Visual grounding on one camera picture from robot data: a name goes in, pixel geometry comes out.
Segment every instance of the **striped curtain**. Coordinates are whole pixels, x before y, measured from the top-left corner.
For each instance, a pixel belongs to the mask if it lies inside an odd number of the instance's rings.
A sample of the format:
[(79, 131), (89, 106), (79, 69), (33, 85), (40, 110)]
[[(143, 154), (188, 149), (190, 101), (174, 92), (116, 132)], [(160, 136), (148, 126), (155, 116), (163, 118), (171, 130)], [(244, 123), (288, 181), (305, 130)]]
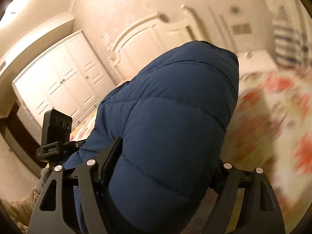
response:
[(307, 33), (291, 24), (283, 6), (273, 19), (273, 26), (278, 65), (294, 68), (307, 64), (309, 53)]

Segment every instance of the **bed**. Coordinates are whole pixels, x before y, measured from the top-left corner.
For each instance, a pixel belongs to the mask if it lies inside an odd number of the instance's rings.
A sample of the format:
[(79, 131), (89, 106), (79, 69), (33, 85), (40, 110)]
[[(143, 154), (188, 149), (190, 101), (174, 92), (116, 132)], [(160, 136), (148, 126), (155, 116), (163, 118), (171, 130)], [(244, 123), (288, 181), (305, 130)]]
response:
[[(204, 39), (191, 10), (185, 5), (181, 8), (182, 21), (169, 24), (156, 13), (132, 24), (115, 41), (110, 63), (123, 80), (131, 80), (165, 51)], [(277, 195), (286, 233), (290, 233), (312, 202), (312, 70), (278, 70), (266, 51), (247, 53), (246, 57), (239, 58), (238, 104), (221, 159), (243, 170), (264, 169)], [(78, 125), (71, 140), (88, 137), (96, 112)], [(242, 197), (240, 189), (227, 232), (235, 229)], [(216, 198), (209, 189), (183, 234), (200, 232)]]

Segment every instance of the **floor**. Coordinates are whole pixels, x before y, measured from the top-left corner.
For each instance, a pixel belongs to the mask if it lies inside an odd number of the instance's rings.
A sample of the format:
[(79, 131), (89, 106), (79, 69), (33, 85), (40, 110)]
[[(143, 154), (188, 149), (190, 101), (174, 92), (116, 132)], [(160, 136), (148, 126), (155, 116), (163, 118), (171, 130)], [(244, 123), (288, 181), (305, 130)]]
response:
[[(1, 132), (4, 135), (9, 133), (9, 131), (3, 129), (1, 129)], [(38, 183), (39, 179), (10, 149), (1, 133), (0, 155), (0, 198), (9, 201), (25, 198), (30, 189)]]

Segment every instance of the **white wall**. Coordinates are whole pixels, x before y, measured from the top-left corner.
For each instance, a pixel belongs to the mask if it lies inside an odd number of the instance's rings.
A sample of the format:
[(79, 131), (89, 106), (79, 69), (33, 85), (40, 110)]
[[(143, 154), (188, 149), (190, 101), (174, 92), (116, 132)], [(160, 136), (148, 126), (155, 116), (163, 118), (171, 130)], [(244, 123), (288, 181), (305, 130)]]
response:
[[(267, 49), (274, 52), (272, 18), (265, 0), (75, 0), (74, 30), (83, 29), (107, 65), (106, 45), (101, 39), (104, 34), (114, 41), (131, 23), (157, 11), (163, 12), (170, 22), (180, 21), (182, 4), (194, 9), (207, 39), (215, 45), (232, 51)], [(238, 14), (230, 12), (233, 5), (240, 8)], [(233, 36), (231, 25), (248, 22), (252, 34)]]
[(287, 14), (287, 26), (300, 33), (307, 35), (305, 45), (310, 46), (308, 55), (303, 54), (303, 61), (312, 64), (312, 19), (300, 0), (265, 0), (273, 15), (278, 14), (279, 8), (283, 7)]
[(23, 36), (68, 10), (71, 0), (28, 0), (14, 20), (0, 29), (0, 57)]
[(39, 54), (73, 32), (74, 18), (70, 13), (57, 16), (20, 39), (0, 59), (6, 66), (0, 71), (0, 118), (7, 117), (17, 100), (11, 83)]

